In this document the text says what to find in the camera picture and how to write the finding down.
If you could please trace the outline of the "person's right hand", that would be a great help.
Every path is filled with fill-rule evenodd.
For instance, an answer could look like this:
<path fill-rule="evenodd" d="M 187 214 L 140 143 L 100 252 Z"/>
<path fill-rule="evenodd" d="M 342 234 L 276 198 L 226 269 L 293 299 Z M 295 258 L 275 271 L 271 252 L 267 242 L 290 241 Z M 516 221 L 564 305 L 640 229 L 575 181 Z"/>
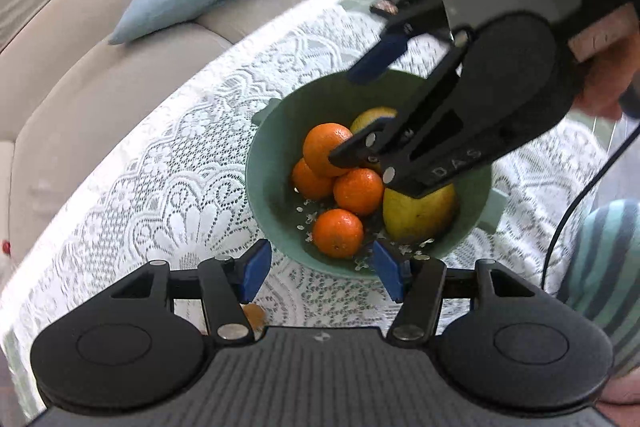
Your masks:
<path fill-rule="evenodd" d="M 629 88 L 639 72 L 639 26 L 634 32 L 610 43 L 605 48 L 588 44 L 591 30 L 570 39 L 577 57 L 590 53 L 591 62 L 584 74 L 584 87 L 574 98 L 572 109 L 590 117 L 618 121 L 623 116 L 620 96 Z"/>

